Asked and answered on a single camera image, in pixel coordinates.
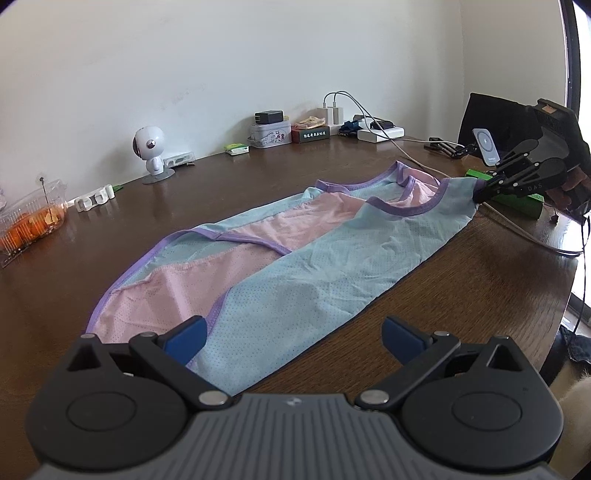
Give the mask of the person's right hand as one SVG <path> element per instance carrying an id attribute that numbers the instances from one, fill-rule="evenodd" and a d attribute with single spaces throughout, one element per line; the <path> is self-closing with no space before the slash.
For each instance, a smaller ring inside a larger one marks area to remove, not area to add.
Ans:
<path id="1" fill-rule="evenodd" d="M 561 186 L 547 190 L 544 196 L 557 209 L 574 213 L 590 205 L 590 184 L 589 175 L 581 167 L 576 167 Z"/>

